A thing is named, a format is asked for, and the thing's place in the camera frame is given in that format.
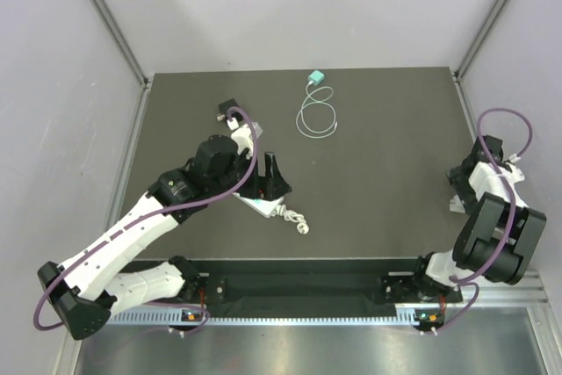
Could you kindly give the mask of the white power strip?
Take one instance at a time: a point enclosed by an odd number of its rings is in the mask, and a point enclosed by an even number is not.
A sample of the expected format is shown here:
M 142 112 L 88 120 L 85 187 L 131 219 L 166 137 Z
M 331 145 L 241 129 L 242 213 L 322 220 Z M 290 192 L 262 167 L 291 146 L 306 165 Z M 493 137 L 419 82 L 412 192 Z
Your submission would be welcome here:
M 234 193 L 233 196 L 238 198 L 241 202 L 252 208 L 254 211 L 258 212 L 265 218 L 269 218 L 276 213 L 276 209 L 280 206 L 283 201 L 284 197 L 268 201 L 259 198 L 244 198 L 238 193 Z

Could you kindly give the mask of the white cube adapter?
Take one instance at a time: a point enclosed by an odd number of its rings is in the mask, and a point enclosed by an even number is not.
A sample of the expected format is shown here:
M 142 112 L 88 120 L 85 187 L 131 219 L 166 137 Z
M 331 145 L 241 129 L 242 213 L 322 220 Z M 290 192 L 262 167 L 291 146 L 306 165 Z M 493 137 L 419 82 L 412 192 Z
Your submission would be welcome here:
M 449 203 L 449 210 L 452 213 L 465 213 L 465 205 L 459 196 L 455 195 Z

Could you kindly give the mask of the black cube adapter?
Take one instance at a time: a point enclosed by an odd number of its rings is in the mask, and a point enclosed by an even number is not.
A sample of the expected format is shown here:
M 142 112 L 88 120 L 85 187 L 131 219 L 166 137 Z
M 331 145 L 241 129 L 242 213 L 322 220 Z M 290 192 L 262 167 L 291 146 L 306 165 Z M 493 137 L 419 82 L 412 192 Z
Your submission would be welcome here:
M 218 105 L 218 114 L 216 116 L 216 119 L 218 121 L 235 119 L 236 121 L 240 122 L 243 120 L 243 117 L 240 113 L 238 113 L 238 108 L 239 105 L 233 98 L 220 103 Z

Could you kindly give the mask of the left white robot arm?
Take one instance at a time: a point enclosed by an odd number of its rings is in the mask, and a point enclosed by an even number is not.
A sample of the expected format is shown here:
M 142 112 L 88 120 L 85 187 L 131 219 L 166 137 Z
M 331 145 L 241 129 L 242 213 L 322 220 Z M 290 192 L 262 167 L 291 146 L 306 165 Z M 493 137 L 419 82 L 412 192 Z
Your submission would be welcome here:
M 180 168 L 162 173 L 133 208 L 89 247 L 62 263 L 38 271 L 41 304 L 49 303 L 71 336 L 83 340 L 110 318 L 130 308 L 171 300 L 198 299 L 202 282 L 192 262 L 174 256 L 156 266 L 125 273 L 124 268 L 164 234 L 231 194 L 277 201 L 291 192 L 274 153 L 258 172 L 250 141 L 213 135 Z

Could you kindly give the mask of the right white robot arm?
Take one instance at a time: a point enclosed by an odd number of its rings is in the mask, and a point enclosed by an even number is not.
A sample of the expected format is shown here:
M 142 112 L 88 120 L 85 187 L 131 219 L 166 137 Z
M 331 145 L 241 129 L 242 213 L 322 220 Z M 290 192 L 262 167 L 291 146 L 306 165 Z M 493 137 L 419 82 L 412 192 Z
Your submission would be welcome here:
M 457 280 L 476 273 L 508 236 L 482 277 L 493 283 L 517 284 L 529 267 L 546 225 L 546 216 L 532 209 L 515 185 L 525 180 L 522 170 L 503 160 L 502 140 L 490 135 L 475 141 L 469 155 L 449 170 L 455 196 L 450 210 L 468 220 L 453 248 L 419 257 L 410 278 L 411 293 L 428 301 L 448 294 Z

